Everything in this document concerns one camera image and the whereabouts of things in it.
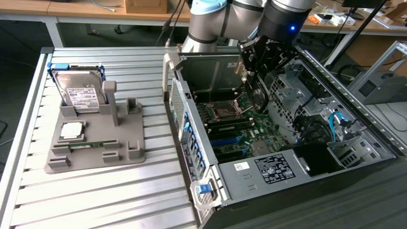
cardboard box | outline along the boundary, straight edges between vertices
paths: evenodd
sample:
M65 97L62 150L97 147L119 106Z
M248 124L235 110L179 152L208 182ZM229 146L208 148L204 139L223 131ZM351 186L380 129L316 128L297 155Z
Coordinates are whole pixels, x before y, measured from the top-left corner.
M124 0L125 13L167 13L168 0Z
M388 25L396 25L396 26L405 26L407 21L403 16L407 14L407 2L404 0L396 0L391 2L397 2L399 4L392 6L393 8L389 8L385 11L385 14L381 16L381 20L388 24Z

slotted aluminum surface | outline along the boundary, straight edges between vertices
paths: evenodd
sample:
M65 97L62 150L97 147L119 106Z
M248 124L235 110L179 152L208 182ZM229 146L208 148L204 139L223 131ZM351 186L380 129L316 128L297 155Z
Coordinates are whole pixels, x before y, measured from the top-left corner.
M143 104L147 159L136 165L45 174L60 96L48 77L14 200L10 227L196 228L161 96L163 55L176 48L61 48L52 63L105 67L116 100Z

blue latch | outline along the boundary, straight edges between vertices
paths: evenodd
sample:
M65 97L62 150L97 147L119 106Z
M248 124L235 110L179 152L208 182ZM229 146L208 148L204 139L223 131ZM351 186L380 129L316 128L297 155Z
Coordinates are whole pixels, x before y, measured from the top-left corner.
M197 193L199 193L199 194L205 194L205 193L209 193L209 192L212 192L212 187L211 187L209 184L207 184L207 185L199 185L199 186L197 186Z
M69 69L69 64L68 63L56 63L53 70L68 70Z
M187 122L185 125L184 125L184 131L187 131L188 128L189 128L189 122Z

blue pcie slot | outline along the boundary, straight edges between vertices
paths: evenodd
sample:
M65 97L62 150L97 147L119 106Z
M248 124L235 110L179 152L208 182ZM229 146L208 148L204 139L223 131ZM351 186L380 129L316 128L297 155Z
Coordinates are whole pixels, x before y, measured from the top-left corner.
M212 146L224 146L224 145L236 144L240 142L241 137L243 137L243 135L240 137L233 137L233 138L228 138L224 140L211 141L211 145Z

